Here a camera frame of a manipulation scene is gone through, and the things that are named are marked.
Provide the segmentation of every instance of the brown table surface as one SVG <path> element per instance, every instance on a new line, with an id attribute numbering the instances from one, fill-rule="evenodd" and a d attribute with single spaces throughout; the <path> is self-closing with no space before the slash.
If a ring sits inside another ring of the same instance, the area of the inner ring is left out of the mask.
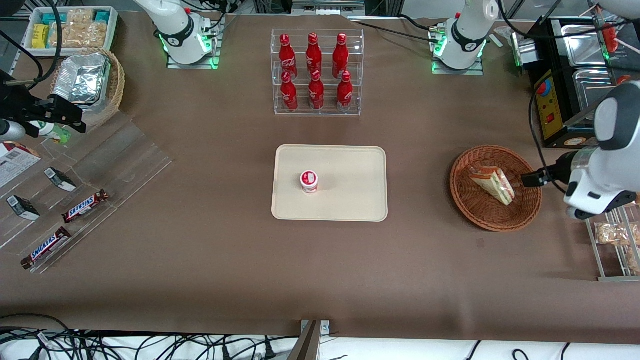
<path id="1" fill-rule="evenodd" d="M 45 313 L 75 329 L 295 334 L 299 320 L 327 318 L 339 336 L 640 339 L 640 286 L 595 281 L 586 228 L 565 217 L 553 187 L 517 233 L 480 230 L 452 203 L 450 166 L 473 146 L 502 145 L 540 165 L 531 87 L 508 46 L 487 46 L 484 76 L 432 75 L 425 42 L 364 28 L 362 116 L 277 117 L 271 28 L 360 25 L 242 16 L 225 32 L 218 70 L 167 70 L 147 14 L 121 16 L 121 109 L 173 163 L 43 275 L 0 253 L 0 314 Z M 376 24 L 420 34 L 407 22 Z M 15 76 L 33 73 L 23 56 Z M 387 219 L 273 218 L 285 143 L 382 147 Z"/>

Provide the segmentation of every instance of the red button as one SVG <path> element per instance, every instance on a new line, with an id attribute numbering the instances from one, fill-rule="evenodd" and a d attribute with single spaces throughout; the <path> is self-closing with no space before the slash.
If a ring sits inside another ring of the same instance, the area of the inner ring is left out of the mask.
<path id="1" fill-rule="evenodd" d="M 540 85 L 540 87 L 538 88 L 538 91 L 536 92 L 538 95 L 542 95 L 545 93 L 545 91 L 547 91 L 547 83 L 542 83 L 542 85 Z"/>

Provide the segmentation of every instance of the woven bread basket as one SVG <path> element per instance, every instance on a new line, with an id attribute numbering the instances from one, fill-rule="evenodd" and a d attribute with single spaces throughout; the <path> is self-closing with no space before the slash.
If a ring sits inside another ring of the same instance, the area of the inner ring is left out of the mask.
<path id="1" fill-rule="evenodd" d="M 502 169 L 515 192 L 508 206 L 487 193 L 469 178 L 471 167 L 495 166 Z M 449 187 L 460 211 L 483 229 L 506 233 L 531 224 L 540 212 L 542 190 L 525 188 L 520 175 L 533 172 L 515 152 L 500 146 L 482 145 L 465 151 L 451 169 Z"/>
<path id="2" fill-rule="evenodd" d="M 81 50 L 79 55 L 91 55 L 95 53 L 103 54 L 109 58 L 111 62 L 111 72 L 109 73 L 109 83 L 107 84 L 107 106 L 100 112 L 86 111 L 83 114 L 83 122 L 88 126 L 102 125 L 115 115 L 115 113 L 118 112 L 124 94 L 124 69 L 118 61 L 118 58 L 116 58 L 112 52 L 101 48 L 91 48 Z M 53 93 L 53 89 L 56 86 L 60 69 L 61 67 L 59 66 L 54 73 L 53 82 L 51 83 L 51 93 Z"/>

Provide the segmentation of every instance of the red bottle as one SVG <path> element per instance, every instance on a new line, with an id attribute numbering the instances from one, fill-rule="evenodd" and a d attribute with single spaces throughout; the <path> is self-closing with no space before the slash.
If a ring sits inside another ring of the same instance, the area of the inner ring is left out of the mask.
<path id="1" fill-rule="evenodd" d="M 353 85 L 351 84 L 351 73 L 345 71 L 342 73 L 342 81 L 338 84 L 338 111 L 343 113 L 349 111 L 352 93 Z"/>
<path id="2" fill-rule="evenodd" d="M 280 64 L 282 65 L 282 71 L 291 75 L 291 80 L 295 80 L 298 77 L 296 52 L 293 51 L 287 34 L 280 35 Z"/>
<path id="3" fill-rule="evenodd" d="M 313 110 L 320 110 L 324 107 L 324 84 L 320 80 L 320 72 L 313 71 L 311 82 L 309 83 L 309 106 Z"/>
<path id="4" fill-rule="evenodd" d="M 349 63 L 349 49 L 347 49 L 347 35 L 338 34 L 338 44 L 333 50 L 333 77 L 340 79 L 342 72 L 347 70 Z"/>
<path id="5" fill-rule="evenodd" d="M 318 35 L 316 33 L 309 34 L 307 70 L 309 70 L 309 74 L 313 74 L 316 70 L 322 74 L 322 50 L 318 46 Z"/>
<path id="6" fill-rule="evenodd" d="M 298 109 L 298 93 L 296 92 L 296 85 L 291 82 L 291 74 L 288 72 L 282 73 L 280 92 L 282 93 L 285 110 L 290 113 L 296 111 Z"/>

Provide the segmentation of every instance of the snickers bar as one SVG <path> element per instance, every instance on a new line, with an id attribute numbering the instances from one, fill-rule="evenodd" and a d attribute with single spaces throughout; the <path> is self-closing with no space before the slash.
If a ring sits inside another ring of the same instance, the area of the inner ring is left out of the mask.
<path id="1" fill-rule="evenodd" d="M 58 247 L 59 244 L 62 243 L 62 241 L 67 240 L 70 237 L 71 235 L 69 234 L 69 232 L 61 226 L 55 234 L 53 234 L 47 241 L 44 242 L 44 244 L 40 245 L 34 252 L 31 253 L 31 255 L 22 259 L 20 265 L 22 265 L 22 267 L 25 269 L 31 268 L 36 263 L 36 261 L 42 259 L 44 254 L 49 251 L 53 251 L 56 247 Z"/>
<path id="2" fill-rule="evenodd" d="M 108 198 L 109 198 L 109 195 L 107 195 L 107 193 L 104 192 L 104 189 L 101 189 L 99 192 L 91 195 L 89 199 L 82 201 L 78 206 L 62 214 L 62 219 L 64 219 L 65 224 L 68 224 L 74 221 L 75 219 L 83 216 L 84 214 L 88 213 L 91 209 L 95 208 L 96 206 L 98 206 L 98 204 L 100 204 L 101 202 L 105 201 Z"/>

